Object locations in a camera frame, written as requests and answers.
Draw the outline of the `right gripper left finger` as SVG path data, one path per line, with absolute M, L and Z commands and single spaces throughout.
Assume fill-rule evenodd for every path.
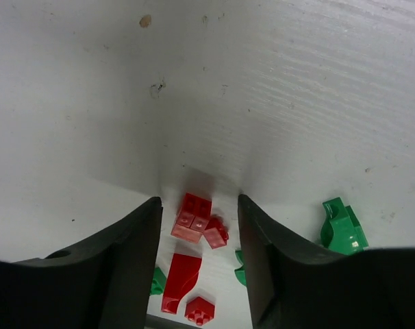
M 45 258 L 0 261 L 0 328 L 143 328 L 162 202 Z

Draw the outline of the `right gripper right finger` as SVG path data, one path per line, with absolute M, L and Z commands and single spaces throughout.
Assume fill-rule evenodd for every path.
M 415 328 L 415 247 L 339 254 L 238 197 L 254 328 Z

